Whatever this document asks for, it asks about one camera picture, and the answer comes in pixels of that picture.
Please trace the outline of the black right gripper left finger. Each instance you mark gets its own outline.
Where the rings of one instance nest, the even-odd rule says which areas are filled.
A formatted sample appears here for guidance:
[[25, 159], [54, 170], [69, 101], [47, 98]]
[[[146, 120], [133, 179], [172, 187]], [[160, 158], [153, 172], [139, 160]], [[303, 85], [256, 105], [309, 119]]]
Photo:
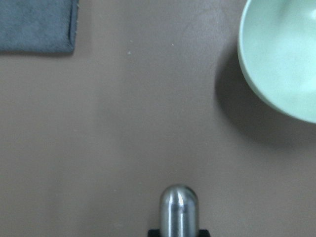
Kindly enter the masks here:
[[159, 229], [150, 229], [148, 230], [147, 234], [147, 237], [160, 237]]

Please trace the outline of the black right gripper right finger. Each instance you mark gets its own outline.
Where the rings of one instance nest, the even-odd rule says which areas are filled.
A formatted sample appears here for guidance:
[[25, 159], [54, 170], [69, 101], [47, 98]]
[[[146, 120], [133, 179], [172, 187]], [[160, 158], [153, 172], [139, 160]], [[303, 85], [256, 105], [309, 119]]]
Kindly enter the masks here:
[[210, 237], [209, 230], [200, 229], [199, 232], [198, 232], [198, 237]]

